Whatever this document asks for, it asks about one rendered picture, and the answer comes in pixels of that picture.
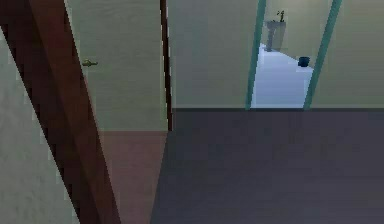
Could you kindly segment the pale green room door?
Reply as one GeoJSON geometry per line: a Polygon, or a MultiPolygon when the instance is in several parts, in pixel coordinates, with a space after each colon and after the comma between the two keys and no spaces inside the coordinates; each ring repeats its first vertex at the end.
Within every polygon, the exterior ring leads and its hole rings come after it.
{"type": "Polygon", "coordinates": [[[167,129],[160,0],[65,0],[101,131],[167,129]]]}

